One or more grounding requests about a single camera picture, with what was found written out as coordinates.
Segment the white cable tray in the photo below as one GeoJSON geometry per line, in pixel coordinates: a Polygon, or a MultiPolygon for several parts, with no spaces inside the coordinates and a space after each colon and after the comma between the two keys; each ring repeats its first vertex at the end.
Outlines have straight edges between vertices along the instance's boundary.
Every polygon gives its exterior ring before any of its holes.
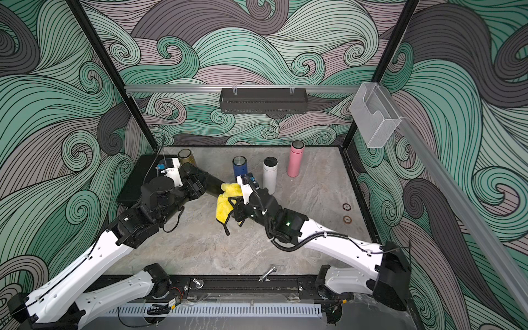
{"type": "MultiPolygon", "coordinates": [[[[150,316],[152,304],[127,303],[119,307],[119,316],[150,316]]],[[[102,316],[117,316],[117,308],[102,316]]],[[[323,317],[320,304],[289,303],[197,303],[178,305],[160,317],[323,317]]]]}

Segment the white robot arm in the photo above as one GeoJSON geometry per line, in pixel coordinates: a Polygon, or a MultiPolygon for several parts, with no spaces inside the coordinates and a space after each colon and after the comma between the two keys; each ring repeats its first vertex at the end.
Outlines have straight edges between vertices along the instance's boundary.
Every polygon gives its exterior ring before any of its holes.
{"type": "MultiPolygon", "coordinates": [[[[110,286],[85,292],[117,260],[163,227],[187,201],[205,192],[213,196],[222,193],[222,181],[190,163],[180,165],[177,158],[169,158],[158,168],[165,176],[143,185],[140,203],[109,224],[80,257],[42,287],[9,300],[9,310],[20,323],[19,329],[80,329],[128,301],[147,295],[163,298],[168,293],[169,276],[158,264],[110,286]]],[[[271,243],[281,250],[305,246],[352,266],[326,270],[324,289],[330,295],[366,293],[389,307],[406,309],[410,267],[398,247],[356,240],[301,213],[283,209],[267,189],[259,188],[251,174],[237,180],[243,196],[236,197],[235,219],[251,218],[262,224],[271,243]],[[282,246],[277,240],[293,246],[282,246]]]]}

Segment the marble floor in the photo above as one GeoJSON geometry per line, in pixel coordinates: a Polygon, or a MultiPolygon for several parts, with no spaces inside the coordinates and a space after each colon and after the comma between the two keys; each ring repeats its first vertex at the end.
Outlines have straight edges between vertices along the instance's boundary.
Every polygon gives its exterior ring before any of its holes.
{"type": "MultiPolygon", "coordinates": [[[[177,154],[181,148],[165,148],[177,154]]],[[[224,182],[234,182],[231,161],[242,155],[248,159],[248,170],[262,180],[262,161],[268,156],[278,160],[275,198],[284,208],[306,214],[337,232],[369,241],[365,223],[337,148],[306,148],[299,176],[286,174],[289,148],[191,148],[198,166],[224,182]],[[343,203],[352,206],[343,210],[343,203]],[[352,218],[351,224],[343,216],[352,218]]],[[[266,272],[270,265],[276,274],[317,274],[321,265],[346,265],[332,257],[308,248],[283,252],[267,241],[264,228],[246,220],[240,228],[231,219],[226,236],[215,220],[216,198],[204,195],[188,202],[178,228],[172,233],[160,231],[138,249],[119,260],[107,274],[134,274],[146,265],[158,262],[169,274],[238,275],[266,272]]],[[[172,228],[176,217],[166,227],[172,228]]]]}

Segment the yellow cloth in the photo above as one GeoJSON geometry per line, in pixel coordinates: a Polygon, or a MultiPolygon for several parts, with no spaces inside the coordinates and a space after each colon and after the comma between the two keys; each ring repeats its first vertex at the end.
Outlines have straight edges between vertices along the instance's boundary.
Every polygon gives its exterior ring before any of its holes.
{"type": "Polygon", "coordinates": [[[229,230],[226,224],[229,220],[231,212],[233,211],[233,207],[229,203],[228,198],[242,196],[242,189],[238,183],[222,183],[221,188],[224,193],[220,194],[218,196],[218,200],[216,201],[216,220],[220,222],[222,226],[224,226],[226,235],[229,235],[229,230]]]}

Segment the black vertical post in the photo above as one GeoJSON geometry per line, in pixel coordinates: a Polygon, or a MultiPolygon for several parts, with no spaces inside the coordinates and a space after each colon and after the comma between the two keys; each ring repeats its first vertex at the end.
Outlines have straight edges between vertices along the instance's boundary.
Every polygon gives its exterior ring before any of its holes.
{"type": "Polygon", "coordinates": [[[66,3],[68,4],[71,12],[73,13],[73,16],[75,16],[77,22],[81,26],[81,29],[86,35],[86,38],[92,45],[93,50],[101,60],[102,65],[105,67],[106,72],[110,76],[110,79],[119,91],[119,94],[123,98],[123,101],[125,102],[128,110],[130,110],[130,113],[136,120],[137,124],[139,125],[139,128],[147,138],[148,143],[150,144],[152,149],[156,151],[158,149],[158,144],[156,142],[156,139],[154,138],[154,135],[148,128],[148,125],[145,122],[143,116],[141,115],[141,111],[139,111],[139,108],[134,99],[127,95],[125,91],[125,82],[119,75],[119,72],[117,72],[116,67],[112,63],[110,56],[106,52],[105,46],[103,46],[101,39],[97,35],[96,30],[88,19],[88,16],[82,8],[81,3],[79,2],[79,0],[66,0],[66,3]]]}
{"type": "MultiPolygon", "coordinates": [[[[398,45],[400,44],[400,41],[403,38],[403,35],[405,34],[407,25],[409,25],[409,22],[411,21],[411,17],[414,13],[414,10],[416,9],[416,6],[418,6],[418,2],[419,0],[407,0],[405,6],[403,6],[403,10],[401,11],[400,17],[398,18],[398,21],[394,26],[394,30],[392,30],[389,42],[387,43],[387,47],[381,55],[380,63],[378,63],[376,71],[374,71],[374,75],[372,76],[370,82],[381,82],[381,79],[383,78],[383,75],[385,74],[385,71],[387,70],[390,61],[392,60],[394,53],[396,53],[398,45]]],[[[348,148],[350,142],[352,142],[352,138],[354,137],[356,131],[357,125],[355,124],[355,122],[353,122],[352,125],[350,125],[348,132],[346,133],[345,139],[343,140],[342,147],[345,150],[348,148]]]]}

